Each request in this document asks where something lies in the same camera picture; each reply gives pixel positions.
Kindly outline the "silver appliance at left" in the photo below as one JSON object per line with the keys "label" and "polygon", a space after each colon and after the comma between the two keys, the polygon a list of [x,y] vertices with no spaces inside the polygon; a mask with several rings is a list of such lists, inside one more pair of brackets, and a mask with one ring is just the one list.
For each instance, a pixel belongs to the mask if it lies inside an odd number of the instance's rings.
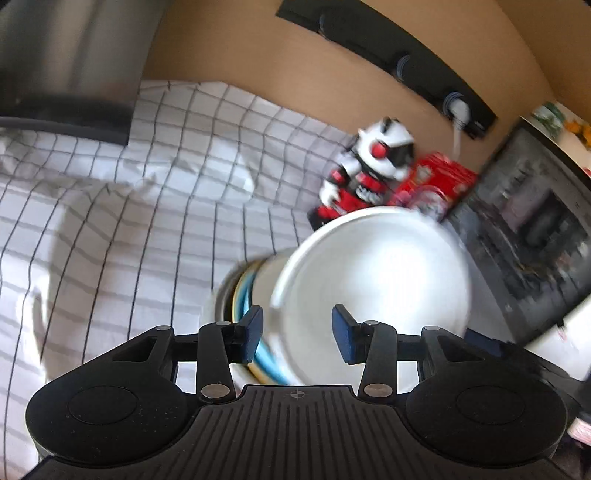
{"label": "silver appliance at left", "polygon": [[1,4],[1,125],[128,142],[163,0]]}

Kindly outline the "Calbee cereal bag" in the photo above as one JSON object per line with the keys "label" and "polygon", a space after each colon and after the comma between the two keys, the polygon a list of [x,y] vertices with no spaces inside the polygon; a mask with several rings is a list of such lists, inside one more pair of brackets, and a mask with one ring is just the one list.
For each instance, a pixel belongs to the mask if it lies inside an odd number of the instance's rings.
{"label": "Calbee cereal bag", "polygon": [[415,162],[387,205],[417,210],[441,221],[477,179],[477,173],[446,155],[430,153]]}

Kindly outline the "white bowl yellow rim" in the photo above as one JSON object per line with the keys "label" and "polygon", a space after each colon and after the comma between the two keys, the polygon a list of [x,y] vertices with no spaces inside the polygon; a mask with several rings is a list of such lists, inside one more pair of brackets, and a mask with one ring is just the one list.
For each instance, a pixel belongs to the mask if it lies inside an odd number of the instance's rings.
{"label": "white bowl yellow rim", "polygon": [[[263,265],[262,260],[247,264],[245,271],[238,277],[231,302],[232,321],[235,323],[238,323],[245,312],[249,311],[250,299],[252,299],[250,290],[261,265]],[[238,391],[249,384],[273,385],[273,380],[255,362],[248,365],[231,364],[230,371]]]}

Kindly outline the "black wall power strip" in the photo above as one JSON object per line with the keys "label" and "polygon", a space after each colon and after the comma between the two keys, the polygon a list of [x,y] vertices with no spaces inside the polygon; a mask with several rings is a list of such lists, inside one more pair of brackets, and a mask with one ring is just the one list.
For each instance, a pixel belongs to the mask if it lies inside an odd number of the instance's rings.
{"label": "black wall power strip", "polygon": [[486,102],[446,62],[405,29],[362,1],[283,1],[276,16],[338,44],[385,71],[442,115],[464,101],[464,132],[485,137],[497,120]]}

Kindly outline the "white grid tablecloth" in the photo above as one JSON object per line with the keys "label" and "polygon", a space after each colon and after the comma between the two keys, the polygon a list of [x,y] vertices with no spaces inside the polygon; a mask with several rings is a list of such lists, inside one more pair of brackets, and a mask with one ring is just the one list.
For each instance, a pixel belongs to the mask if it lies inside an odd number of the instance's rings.
{"label": "white grid tablecloth", "polygon": [[196,331],[233,267],[300,245],[348,143],[222,82],[144,82],[122,146],[3,130],[2,477],[37,464],[43,385],[156,325]]}

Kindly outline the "red white robot toy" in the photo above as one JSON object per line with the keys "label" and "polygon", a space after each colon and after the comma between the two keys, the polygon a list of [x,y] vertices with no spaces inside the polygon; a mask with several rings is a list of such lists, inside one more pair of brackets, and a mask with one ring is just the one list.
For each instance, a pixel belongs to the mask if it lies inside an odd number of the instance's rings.
{"label": "red white robot toy", "polygon": [[320,203],[308,211],[311,228],[318,230],[356,210],[383,206],[414,163],[414,137],[399,120],[385,117],[360,129],[322,182]]}

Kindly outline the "blue bowl black rim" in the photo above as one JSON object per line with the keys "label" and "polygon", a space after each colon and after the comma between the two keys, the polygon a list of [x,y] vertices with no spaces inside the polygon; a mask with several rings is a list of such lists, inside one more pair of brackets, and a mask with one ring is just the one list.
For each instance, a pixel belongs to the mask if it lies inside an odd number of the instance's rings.
{"label": "blue bowl black rim", "polygon": [[[249,310],[252,309],[252,306],[253,300],[250,299]],[[259,309],[260,314],[263,314],[262,307],[256,305],[256,308]],[[286,376],[280,372],[280,368],[276,366],[276,360],[274,360],[273,355],[270,354],[269,348],[266,347],[266,344],[263,342],[263,317],[264,315],[260,316],[259,322],[256,323],[256,333],[259,335],[259,343],[257,343],[256,348],[252,350],[252,358],[249,359],[249,363],[255,362],[259,368],[262,369],[266,375],[273,380],[273,385],[287,385],[288,381]]]}

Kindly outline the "white bowl orange lettering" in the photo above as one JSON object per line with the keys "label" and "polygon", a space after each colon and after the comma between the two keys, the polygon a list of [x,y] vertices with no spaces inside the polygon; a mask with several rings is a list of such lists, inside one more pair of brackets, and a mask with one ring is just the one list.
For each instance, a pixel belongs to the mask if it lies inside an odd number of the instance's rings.
{"label": "white bowl orange lettering", "polygon": [[359,386],[363,368],[342,361],[332,308],[401,334],[427,326],[465,333],[471,281],[459,240],[437,221],[399,207],[348,214],[291,253],[263,308],[256,360],[279,385]]}

